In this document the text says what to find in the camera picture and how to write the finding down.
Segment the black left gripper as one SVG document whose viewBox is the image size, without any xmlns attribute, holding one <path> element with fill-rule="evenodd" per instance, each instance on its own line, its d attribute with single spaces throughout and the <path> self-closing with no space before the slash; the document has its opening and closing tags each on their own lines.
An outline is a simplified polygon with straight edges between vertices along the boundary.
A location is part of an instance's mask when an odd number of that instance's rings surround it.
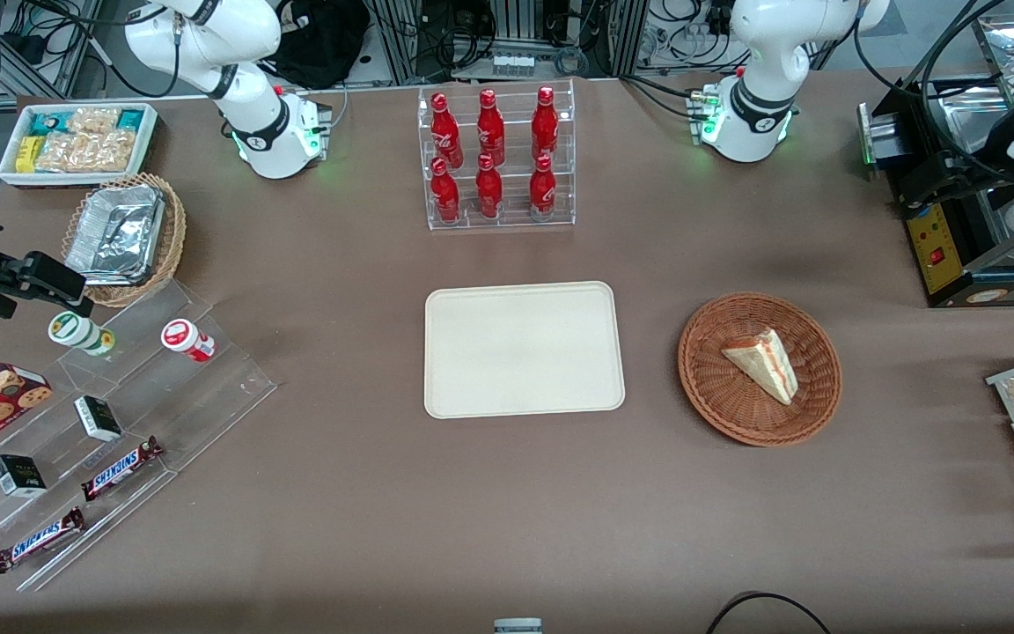
<svg viewBox="0 0 1014 634">
<path fill-rule="evenodd" d="M 989 132 L 980 142 L 961 136 L 955 144 L 955 155 L 950 151 L 926 153 L 912 175 L 899 178 L 901 208 L 917 211 L 953 200 L 957 186 L 962 191 L 1014 186 L 1014 158 L 1009 156 L 1014 132 Z"/>
</svg>

